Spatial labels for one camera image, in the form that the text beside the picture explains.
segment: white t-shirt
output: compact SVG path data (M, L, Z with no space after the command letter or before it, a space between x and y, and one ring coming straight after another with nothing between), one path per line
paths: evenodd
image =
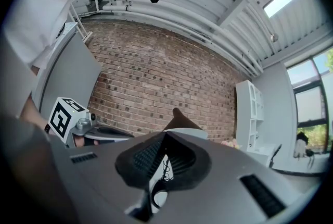
M15 0L3 25L4 36L29 67L45 68L71 0Z

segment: small object on shelf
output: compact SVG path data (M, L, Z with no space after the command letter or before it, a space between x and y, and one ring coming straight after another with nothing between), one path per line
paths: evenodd
M222 141L221 144L229 146L229 147L233 147L233 148L236 148L236 149L240 149L241 148L241 146L238 145L236 139L232 139L232 141L225 140L225 141Z

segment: white shelf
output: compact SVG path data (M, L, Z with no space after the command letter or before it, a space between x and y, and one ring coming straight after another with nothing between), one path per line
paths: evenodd
M257 122L254 119L250 120L250 134L255 134L257 132Z
M237 91L237 132L236 139L242 151L262 154L264 135L259 127L264 120L264 100L262 93L250 82L236 85Z
M272 143L266 143L264 146L256 147L249 152L260 154L260 155L270 155L275 150L275 144Z

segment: tree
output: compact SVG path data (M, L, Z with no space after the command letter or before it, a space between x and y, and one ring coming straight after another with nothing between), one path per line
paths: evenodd
M309 138L308 147L312 150L320 150L325 145L326 124L308 128L298 128L297 133L299 132L304 132L305 136Z
M327 62L325 62L325 66L328 67L329 72L333 72L333 48L327 51L326 57Z

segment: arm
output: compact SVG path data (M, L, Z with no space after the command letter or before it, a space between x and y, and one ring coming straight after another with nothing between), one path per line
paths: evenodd
M31 70L35 75L37 75L39 68L32 66ZM31 94L29 95L29 98L24 105L21 113L21 119L36 124L42 130L44 130L47 124L47 120L41 116L34 102L32 101Z
M32 66L31 70L37 76L39 68ZM29 95L29 98L24 105L21 113L21 119L36 124L42 130L44 130L45 126L47 125L47 120L41 116L37 107L35 106L35 103L32 101L31 94ZM55 135L52 129L50 130L49 134ZM75 136L74 140L77 147L84 146L84 138L82 136Z

